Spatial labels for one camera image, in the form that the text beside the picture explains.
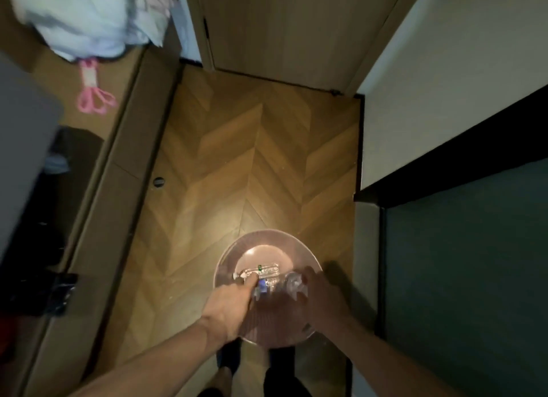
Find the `herringbone parquet floor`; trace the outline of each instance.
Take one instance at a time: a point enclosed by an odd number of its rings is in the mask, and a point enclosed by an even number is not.
[[[186,66],[124,269],[96,372],[200,315],[223,250],[239,235],[297,236],[348,294],[358,122],[356,99]],[[245,344],[233,396],[262,395],[264,351]],[[180,395],[215,373],[204,364]],[[315,397],[343,396],[345,358],[320,335],[297,349]]]

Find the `door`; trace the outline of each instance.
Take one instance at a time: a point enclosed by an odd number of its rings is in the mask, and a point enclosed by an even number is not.
[[[397,0],[200,0],[217,69],[344,90]]]

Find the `pink plate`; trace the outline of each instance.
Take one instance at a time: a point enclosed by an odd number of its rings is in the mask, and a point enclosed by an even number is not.
[[[244,234],[225,250],[213,286],[234,283],[235,272],[272,263],[279,266],[280,273],[306,266],[321,270],[316,257],[297,238],[283,231],[259,230]],[[284,292],[261,296],[253,302],[240,328],[243,339],[267,349],[295,345],[312,333],[297,303]]]

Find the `foot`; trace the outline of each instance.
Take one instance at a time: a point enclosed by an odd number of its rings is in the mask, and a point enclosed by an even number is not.
[[[269,349],[270,367],[295,375],[295,347]]]
[[[236,373],[240,363],[242,349],[242,338],[236,338],[217,351],[217,366],[227,367],[232,375]]]

